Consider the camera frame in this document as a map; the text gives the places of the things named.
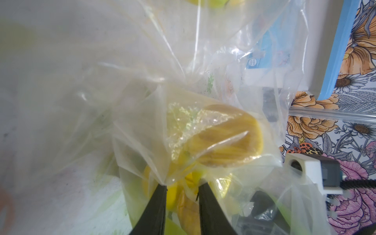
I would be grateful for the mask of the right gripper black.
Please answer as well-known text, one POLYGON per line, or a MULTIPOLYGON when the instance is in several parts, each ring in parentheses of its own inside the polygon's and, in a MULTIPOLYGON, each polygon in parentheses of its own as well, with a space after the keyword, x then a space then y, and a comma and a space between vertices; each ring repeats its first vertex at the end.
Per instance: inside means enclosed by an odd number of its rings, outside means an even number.
POLYGON ((232 218, 238 235, 289 235, 291 212, 265 191, 256 191, 232 218))

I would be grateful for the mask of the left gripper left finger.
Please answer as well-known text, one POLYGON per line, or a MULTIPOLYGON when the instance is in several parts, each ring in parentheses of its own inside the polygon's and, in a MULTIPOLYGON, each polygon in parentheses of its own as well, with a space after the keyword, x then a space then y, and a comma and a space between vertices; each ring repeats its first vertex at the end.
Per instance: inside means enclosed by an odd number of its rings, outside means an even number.
POLYGON ((158 185, 141 218, 129 235, 163 235, 165 232, 167 187, 158 185))

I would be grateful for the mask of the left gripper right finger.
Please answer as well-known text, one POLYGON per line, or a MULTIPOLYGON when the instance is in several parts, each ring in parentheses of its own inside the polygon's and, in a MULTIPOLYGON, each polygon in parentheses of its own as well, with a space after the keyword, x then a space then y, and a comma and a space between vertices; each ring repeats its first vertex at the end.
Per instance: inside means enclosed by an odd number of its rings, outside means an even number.
POLYGON ((199 187, 198 199, 202 235, 237 235, 208 183, 199 187))

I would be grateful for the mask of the panda zip-top bag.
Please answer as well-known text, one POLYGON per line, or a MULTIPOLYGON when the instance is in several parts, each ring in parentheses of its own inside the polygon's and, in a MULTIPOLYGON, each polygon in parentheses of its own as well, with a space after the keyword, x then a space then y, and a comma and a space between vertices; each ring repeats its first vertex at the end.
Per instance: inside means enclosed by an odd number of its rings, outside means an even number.
POLYGON ((166 84, 133 83, 112 143, 134 233, 329 235, 316 185, 282 163, 255 113, 166 84))

